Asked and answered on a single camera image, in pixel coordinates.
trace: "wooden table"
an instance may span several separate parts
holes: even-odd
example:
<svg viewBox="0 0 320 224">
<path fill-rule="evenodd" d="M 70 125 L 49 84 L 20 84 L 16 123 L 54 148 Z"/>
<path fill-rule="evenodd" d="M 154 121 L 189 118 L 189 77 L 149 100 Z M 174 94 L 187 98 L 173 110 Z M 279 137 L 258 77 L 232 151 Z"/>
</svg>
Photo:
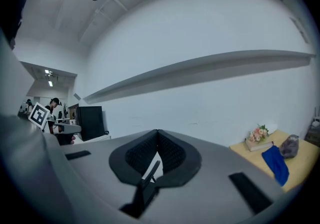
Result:
<svg viewBox="0 0 320 224">
<path fill-rule="evenodd" d="M 276 130 L 273 134 L 270 135 L 271 140 L 273 140 L 275 146 L 277 147 L 280 147 L 288 137 L 289 134 L 280 130 Z M 239 144 L 231 145 L 230 149 L 274 178 L 274 173 L 268 167 L 261 155 L 261 153 L 267 151 L 269 148 L 250 152 L 245 142 L 242 142 Z M 319 147 L 312 145 L 307 141 L 299 139 L 298 154 L 294 158 L 285 160 L 285 163 L 289 169 L 289 178 L 285 185 L 282 187 L 285 192 L 301 184 L 306 179 L 314 164 L 316 163 L 319 154 Z"/>
</svg>

